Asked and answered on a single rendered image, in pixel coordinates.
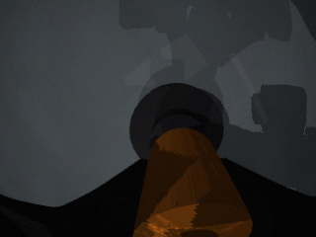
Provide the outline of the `orange knob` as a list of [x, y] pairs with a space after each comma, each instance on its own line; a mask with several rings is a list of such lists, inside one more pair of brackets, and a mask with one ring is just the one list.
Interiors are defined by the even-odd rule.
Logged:
[[205, 134], [155, 139], [131, 237], [249, 237], [252, 214]]

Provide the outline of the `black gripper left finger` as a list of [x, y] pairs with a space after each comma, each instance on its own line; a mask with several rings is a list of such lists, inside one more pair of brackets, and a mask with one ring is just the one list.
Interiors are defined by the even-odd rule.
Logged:
[[147, 165], [147, 159], [139, 159], [98, 189], [61, 206], [0, 195], [0, 232], [9, 237], [131, 237]]

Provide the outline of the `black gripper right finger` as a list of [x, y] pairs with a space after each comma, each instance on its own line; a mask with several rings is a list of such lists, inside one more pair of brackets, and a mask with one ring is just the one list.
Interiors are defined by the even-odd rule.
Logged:
[[249, 213], [249, 237], [316, 237], [316, 197], [288, 189], [220, 158]]

